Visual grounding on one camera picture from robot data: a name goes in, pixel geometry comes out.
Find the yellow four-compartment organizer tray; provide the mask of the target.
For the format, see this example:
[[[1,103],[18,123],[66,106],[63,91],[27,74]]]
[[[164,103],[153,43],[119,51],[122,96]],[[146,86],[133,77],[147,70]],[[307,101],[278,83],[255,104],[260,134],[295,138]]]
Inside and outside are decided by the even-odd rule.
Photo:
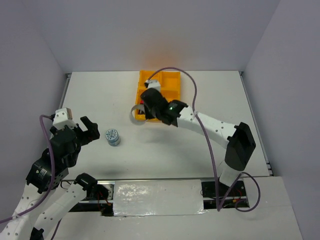
[[[139,71],[139,81],[137,85],[135,104],[140,104],[142,100],[140,95],[147,89],[144,85],[145,81],[154,73],[150,70]],[[172,100],[181,100],[181,73],[178,71],[161,71],[151,78],[158,80],[161,94],[168,102]]]

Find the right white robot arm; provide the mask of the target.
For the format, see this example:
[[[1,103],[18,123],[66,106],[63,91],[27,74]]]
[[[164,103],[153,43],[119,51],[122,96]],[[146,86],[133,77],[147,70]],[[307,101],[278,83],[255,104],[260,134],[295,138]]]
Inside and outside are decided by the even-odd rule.
[[[145,90],[140,97],[147,119],[158,119],[166,125],[207,136],[226,150],[217,190],[223,196],[230,195],[235,190],[236,178],[245,170],[256,148],[250,127],[244,122],[235,125],[196,112],[176,99],[167,101],[154,88]]]

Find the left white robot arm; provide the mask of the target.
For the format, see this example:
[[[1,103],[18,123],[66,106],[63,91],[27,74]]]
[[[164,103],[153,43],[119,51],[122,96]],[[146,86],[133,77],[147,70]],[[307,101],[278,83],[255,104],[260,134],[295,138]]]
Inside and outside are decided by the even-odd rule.
[[[68,175],[69,168],[76,165],[82,147],[100,138],[98,124],[90,121],[87,116],[80,119],[86,130],[82,130],[69,118],[59,127],[56,121],[58,116],[39,117],[47,149],[33,163],[14,213],[1,220],[2,224],[6,224],[0,233],[2,240],[44,240],[78,202],[97,196],[98,181],[82,173],[58,200],[49,208],[44,208]]]

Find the clear tape roll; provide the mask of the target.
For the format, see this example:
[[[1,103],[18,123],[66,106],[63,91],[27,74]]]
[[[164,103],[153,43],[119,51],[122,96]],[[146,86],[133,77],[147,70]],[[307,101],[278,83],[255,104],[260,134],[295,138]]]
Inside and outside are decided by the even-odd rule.
[[[139,111],[142,111],[144,113],[144,110],[145,110],[145,106],[143,104],[135,104],[131,110],[130,110],[130,113],[129,113],[129,119],[130,119],[130,122],[134,125],[143,125],[147,122],[146,119],[140,119],[138,117],[138,112]]]

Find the blue putty jar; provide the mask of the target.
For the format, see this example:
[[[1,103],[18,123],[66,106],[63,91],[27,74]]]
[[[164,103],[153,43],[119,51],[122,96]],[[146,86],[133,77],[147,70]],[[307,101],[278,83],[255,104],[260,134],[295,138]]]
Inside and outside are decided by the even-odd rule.
[[[105,132],[105,138],[110,146],[118,146],[121,142],[120,135],[118,131],[114,128],[108,129]]]

